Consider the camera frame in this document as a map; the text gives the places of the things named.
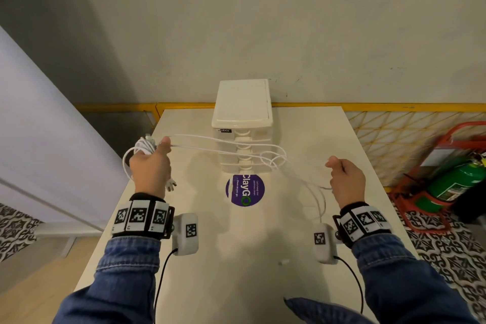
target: tabletop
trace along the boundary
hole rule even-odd
[[[212,113],[213,109],[165,110],[153,137],[157,142],[171,134],[211,137]],[[342,262],[316,261],[313,223],[319,222],[319,213],[311,194],[292,176],[328,187],[331,171],[324,164],[331,155],[349,159],[363,170],[366,201],[380,209],[393,232],[417,256],[341,107],[273,108],[273,115],[274,143],[287,151],[292,164],[287,163],[284,172],[258,174],[264,194],[249,207],[233,204],[231,194],[227,196],[232,175],[221,171],[217,154],[180,148],[169,154],[177,187],[167,193],[166,201],[175,207],[176,215],[197,213],[199,250],[173,256],[167,263],[157,322],[301,322],[285,307],[283,297],[307,297],[359,310],[359,289],[348,268]],[[214,149],[214,143],[205,139],[174,137],[172,143]],[[129,181],[119,202],[133,192]],[[339,207],[330,191],[324,194],[327,209],[322,221],[334,226],[332,215],[339,213]],[[113,213],[76,290],[93,282],[114,217]],[[170,241],[162,241],[162,263],[171,249]],[[364,287],[350,249],[338,245],[337,252]],[[376,321],[366,304],[363,314]]]

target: white lid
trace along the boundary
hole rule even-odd
[[[267,79],[221,81],[213,128],[260,128],[273,124]]]

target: white wall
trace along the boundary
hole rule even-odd
[[[1,0],[0,25],[72,102],[483,102],[485,0]]]
[[[120,158],[1,27],[0,88],[0,203],[44,222],[73,221],[13,185],[108,221],[127,184]]]

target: hand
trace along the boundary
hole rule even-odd
[[[164,137],[151,155],[138,151],[130,158],[135,192],[165,197],[165,184],[171,178],[171,161],[167,154],[171,152],[171,139]]]
[[[365,200],[366,178],[360,168],[348,159],[331,156],[326,167],[332,168],[331,187],[339,207]]]

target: wristband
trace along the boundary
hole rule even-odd
[[[341,216],[333,216],[344,245],[351,248],[362,237],[377,233],[391,233],[391,225],[374,206],[355,202],[341,210]]]
[[[113,237],[139,235],[158,240],[170,238],[174,208],[164,199],[146,193],[135,193],[117,211],[111,229]]]

